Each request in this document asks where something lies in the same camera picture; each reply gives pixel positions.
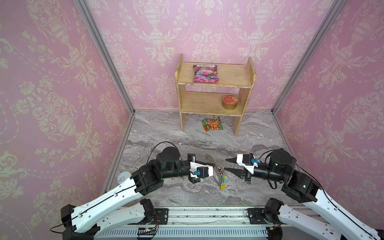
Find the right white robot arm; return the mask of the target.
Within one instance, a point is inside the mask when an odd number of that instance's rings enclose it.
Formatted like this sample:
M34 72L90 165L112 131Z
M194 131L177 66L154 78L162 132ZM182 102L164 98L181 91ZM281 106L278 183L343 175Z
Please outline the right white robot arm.
M227 159L240 169L226 171L250 183L259 178L271 183L281 183L282 191L291 199L304 204L324 219L324 222L295 211L292 207L271 198L263 213L273 224L295 227L321 240L382 240L384 231L374 229L348 212L324 190L322 185L305 170L295 169L297 160L283 149L267 151L266 160L254 158L253 154L238 154Z

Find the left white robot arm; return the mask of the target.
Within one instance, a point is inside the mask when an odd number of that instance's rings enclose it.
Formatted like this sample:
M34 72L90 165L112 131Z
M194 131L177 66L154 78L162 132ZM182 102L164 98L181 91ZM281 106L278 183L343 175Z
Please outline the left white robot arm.
M213 176L212 165L195 160L189 154L183 161L176 147L167 147L117 187L80 206L61 208L61 232L64 240L93 240L123 225L146 225L156 210L146 195L164 185L167 178L187 177L191 183Z

